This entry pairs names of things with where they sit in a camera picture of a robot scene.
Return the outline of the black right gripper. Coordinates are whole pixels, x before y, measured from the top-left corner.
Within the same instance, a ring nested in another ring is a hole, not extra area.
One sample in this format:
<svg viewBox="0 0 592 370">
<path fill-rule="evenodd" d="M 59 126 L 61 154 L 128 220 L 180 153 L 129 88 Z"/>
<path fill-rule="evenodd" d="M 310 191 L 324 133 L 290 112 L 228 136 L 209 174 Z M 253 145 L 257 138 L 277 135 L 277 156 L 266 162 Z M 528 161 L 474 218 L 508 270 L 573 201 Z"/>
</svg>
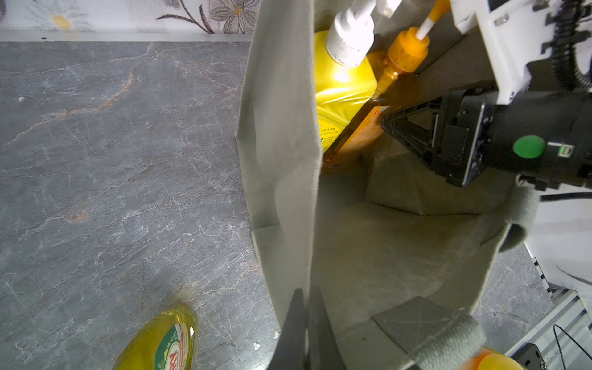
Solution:
<svg viewBox="0 0 592 370">
<path fill-rule="evenodd" d="M 385 113 L 382 129 L 447 183 L 465 187 L 483 172 L 478 141 L 496 97 L 493 81 L 456 87 L 441 98 Z"/>
</svg>

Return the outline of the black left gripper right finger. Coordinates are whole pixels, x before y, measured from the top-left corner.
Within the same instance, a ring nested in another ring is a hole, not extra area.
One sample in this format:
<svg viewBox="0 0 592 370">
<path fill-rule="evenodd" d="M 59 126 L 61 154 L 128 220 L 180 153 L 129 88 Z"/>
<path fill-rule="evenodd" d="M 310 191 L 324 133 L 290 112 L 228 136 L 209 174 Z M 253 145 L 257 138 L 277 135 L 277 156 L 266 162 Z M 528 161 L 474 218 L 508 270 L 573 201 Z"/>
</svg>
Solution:
<svg viewBox="0 0 592 370">
<path fill-rule="evenodd" d="M 310 290 L 308 302 L 308 360 L 310 369 L 346 370 L 325 303 L 318 287 Z"/>
</svg>

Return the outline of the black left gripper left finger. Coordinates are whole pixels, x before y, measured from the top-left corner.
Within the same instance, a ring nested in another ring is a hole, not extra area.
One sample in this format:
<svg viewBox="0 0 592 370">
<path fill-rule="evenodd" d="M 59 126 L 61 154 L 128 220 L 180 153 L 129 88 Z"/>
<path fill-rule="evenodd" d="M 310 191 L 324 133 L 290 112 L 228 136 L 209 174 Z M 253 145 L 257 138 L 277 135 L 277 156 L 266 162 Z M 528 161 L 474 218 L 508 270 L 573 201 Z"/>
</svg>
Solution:
<svg viewBox="0 0 592 370">
<path fill-rule="evenodd" d="M 267 370 L 305 369 L 306 324 L 304 292 L 297 288 L 294 290 L 288 314 Z"/>
</svg>

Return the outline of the large orange pump soap bottle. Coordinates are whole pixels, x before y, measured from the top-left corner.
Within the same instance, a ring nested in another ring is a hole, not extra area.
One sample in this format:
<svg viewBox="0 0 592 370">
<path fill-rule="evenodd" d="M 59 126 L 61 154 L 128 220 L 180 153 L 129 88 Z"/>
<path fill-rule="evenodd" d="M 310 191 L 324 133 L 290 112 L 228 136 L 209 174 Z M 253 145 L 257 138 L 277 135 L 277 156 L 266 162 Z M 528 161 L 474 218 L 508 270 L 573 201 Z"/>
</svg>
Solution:
<svg viewBox="0 0 592 370">
<path fill-rule="evenodd" d="M 399 77 L 416 72 L 429 53 L 428 33 L 450 9 L 449 0 L 437 0 L 421 26 L 400 32 L 387 51 L 370 55 L 371 64 L 378 68 L 377 90 L 325 152 L 323 171 L 341 171 L 355 164 L 362 152 L 383 134 L 379 119 L 393 105 L 387 90 Z"/>
</svg>

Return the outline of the large yellow pump soap bottle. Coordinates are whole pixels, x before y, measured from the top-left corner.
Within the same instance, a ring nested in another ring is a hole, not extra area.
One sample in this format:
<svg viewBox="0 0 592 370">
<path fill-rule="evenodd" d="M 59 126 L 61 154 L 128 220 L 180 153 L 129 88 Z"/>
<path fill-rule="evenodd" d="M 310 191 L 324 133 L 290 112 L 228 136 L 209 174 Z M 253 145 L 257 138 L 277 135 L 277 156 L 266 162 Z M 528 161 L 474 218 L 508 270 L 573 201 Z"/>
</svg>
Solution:
<svg viewBox="0 0 592 370">
<path fill-rule="evenodd" d="M 334 17 L 314 34 L 314 84 L 319 135 L 327 151 L 376 91 L 368 51 L 374 40 L 372 12 L 390 18 L 400 1 L 366 1 Z"/>
</svg>

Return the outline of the green fabric shopping bag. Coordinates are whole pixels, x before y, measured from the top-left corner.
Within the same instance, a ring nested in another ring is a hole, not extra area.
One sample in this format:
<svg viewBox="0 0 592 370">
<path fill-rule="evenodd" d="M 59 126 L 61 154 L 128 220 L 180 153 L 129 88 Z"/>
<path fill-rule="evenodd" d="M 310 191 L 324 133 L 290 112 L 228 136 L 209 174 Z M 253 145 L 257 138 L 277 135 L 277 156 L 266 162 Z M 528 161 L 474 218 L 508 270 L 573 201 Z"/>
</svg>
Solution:
<svg viewBox="0 0 592 370">
<path fill-rule="evenodd" d="M 346 369 L 458 369 L 485 343 L 473 312 L 496 256 L 523 242 L 539 196 L 495 170 L 451 186 L 392 139 L 322 175 L 314 33 L 346 6 L 260 6 L 237 129 L 254 246 L 282 327 L 304 292 L 305 369 L 312 287 Z"/>
</svg>

